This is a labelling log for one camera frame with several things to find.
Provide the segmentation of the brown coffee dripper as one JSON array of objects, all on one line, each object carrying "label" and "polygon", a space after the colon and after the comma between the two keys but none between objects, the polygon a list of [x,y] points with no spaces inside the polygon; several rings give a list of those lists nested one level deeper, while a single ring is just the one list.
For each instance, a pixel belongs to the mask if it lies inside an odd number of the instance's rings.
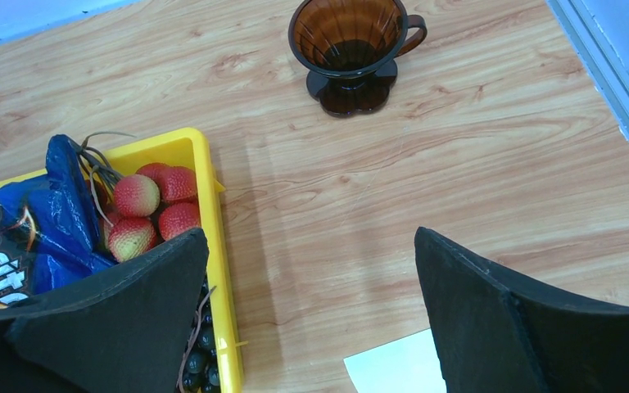
[{"label": "brown coffee dripper", "polygon": [[396,82],[396,58],[427,37],[425,19],[398,0],[302,2],[288,26],[306,89],[328,115],[379,111]]}]

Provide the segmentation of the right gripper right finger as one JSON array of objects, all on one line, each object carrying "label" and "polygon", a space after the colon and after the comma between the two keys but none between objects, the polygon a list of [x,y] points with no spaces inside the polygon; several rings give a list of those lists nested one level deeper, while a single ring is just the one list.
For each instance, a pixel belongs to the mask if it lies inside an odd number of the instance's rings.
[{"label": "right gripper right finger", "polygon": [[551,286],[429,228],[415,263],[450,392],[629,392],[629,306]]}]

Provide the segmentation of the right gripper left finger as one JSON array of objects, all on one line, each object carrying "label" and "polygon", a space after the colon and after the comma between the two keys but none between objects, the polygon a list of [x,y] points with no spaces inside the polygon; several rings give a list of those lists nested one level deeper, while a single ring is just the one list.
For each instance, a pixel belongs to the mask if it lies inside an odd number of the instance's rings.
[{"label": "right gripper left finger", "polygon": [[209,249],[194,228],[0,309],[0,392],[171,392]]}]

